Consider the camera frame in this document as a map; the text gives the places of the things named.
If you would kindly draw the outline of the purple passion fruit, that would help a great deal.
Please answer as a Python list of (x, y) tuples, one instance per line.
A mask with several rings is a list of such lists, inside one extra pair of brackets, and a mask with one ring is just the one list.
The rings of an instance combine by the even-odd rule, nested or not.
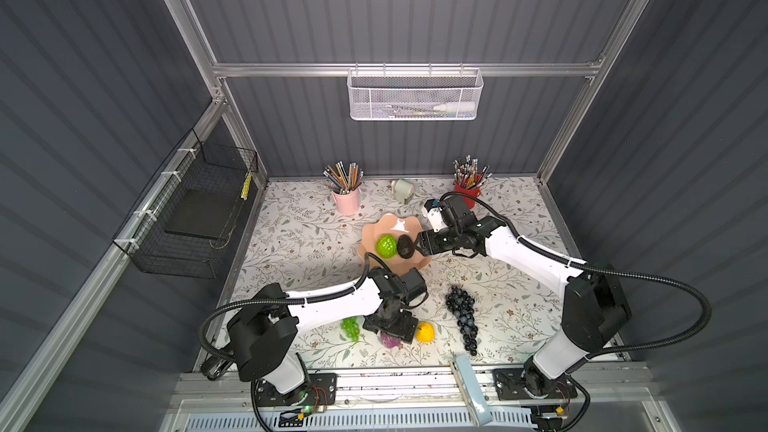
[(381, 331), (380, 332), (380, 341), (382, 345), (387, 349), (393, 349), (393, 348), (401, 348), (402, 347), (402, 341), (396, 337), (392, 337), (388, 335), (387, 333)]

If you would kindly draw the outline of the yellow lemon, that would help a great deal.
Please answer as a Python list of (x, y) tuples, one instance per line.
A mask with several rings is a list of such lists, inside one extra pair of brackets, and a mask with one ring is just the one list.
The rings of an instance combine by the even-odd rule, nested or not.
[(420, 343), (431, 343), (436, 336), (434, 326), (426, 321), (419, 322), (414, 337)]

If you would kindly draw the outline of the green grape bunch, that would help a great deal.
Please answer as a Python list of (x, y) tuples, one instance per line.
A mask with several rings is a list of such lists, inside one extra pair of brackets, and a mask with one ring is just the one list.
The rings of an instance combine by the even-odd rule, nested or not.
[(360, 340), (360, 326), (356, 317), (348, 317), (343, 319), (341, 322), (341, 329), (349, 340), (353, 342)]

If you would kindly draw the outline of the dark purple grape bunch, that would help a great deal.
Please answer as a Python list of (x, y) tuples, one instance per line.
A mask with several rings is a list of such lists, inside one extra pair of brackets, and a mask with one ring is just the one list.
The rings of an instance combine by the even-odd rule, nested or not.
[(478, 325), (475, 320), (475, 298), (459, 285), (452, 285), (445, 296), (445, 305), (455, 317), (464, 349), (478, 355)]

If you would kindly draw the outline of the green custard apple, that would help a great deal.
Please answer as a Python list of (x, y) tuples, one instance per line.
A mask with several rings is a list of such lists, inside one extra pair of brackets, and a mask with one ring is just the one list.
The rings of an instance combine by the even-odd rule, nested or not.
[(383, 234), (375, 244), (376, 254), (382, 259), (390, 259), (397, 256), (397, 239), (392, 234)]

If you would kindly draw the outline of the dark avocado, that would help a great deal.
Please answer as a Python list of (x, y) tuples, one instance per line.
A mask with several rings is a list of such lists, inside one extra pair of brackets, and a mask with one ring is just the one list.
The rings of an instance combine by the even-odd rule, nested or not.
[(400, 235), (396, 242), (396, 250), (401, 258), (410, 259), (416, 252), (413, 239), (407, 234)]

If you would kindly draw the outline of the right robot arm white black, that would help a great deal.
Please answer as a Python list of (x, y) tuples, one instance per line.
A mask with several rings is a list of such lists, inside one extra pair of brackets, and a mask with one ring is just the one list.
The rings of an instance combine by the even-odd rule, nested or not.
[(430, 228), (420, 232), (415, 248), (431, 256), (469, 250), (504, 262), (545, 286), (562, 301), (557, 332), (524, 364), (521, 381), (533, 398), (544, 398), (565, 375), (600, 352), (628, 323), (631, 309), (619, 279), (590, 271), (588, 264), (529, 241), (502, 214), (478, 218), (460, 194), (430, 198), (422, 212)]

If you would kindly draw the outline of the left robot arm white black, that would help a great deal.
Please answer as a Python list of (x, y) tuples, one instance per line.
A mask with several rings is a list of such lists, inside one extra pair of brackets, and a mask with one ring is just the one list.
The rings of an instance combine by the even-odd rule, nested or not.
[(376, 267), (356, 282), (316, 291), (284, 291), (270, 284), (229, 320), (225, 350), (233, 354), (242, 382), (264, 379), (290, 396), (309, 386), (304, 362), (291, 351), (298, 336), (361, 317), (363, 329), (410, 343), (418, 325), (411, 309), (416, 299), (427, 296), (426, 282), (415, 268), (399, 276)]

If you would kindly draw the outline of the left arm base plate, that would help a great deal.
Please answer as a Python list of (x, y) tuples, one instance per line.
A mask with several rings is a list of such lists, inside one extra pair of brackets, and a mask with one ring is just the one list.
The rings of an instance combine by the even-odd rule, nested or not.
[(308, 381), (296, 390), (281, 394), (265, 379), (256, 382), (258, 406), (329, 406), (336, 401), (338, 375), (335, 373), (310, 373)]

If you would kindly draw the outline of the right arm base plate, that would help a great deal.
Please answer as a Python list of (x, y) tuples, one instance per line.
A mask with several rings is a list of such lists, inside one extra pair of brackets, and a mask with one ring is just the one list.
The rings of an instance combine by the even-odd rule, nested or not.
[(568, 402), (579, 395), (564, 376), (549, 379), (524, 368), (495, 368), (492, 381), (499, 400), (562, 399)]

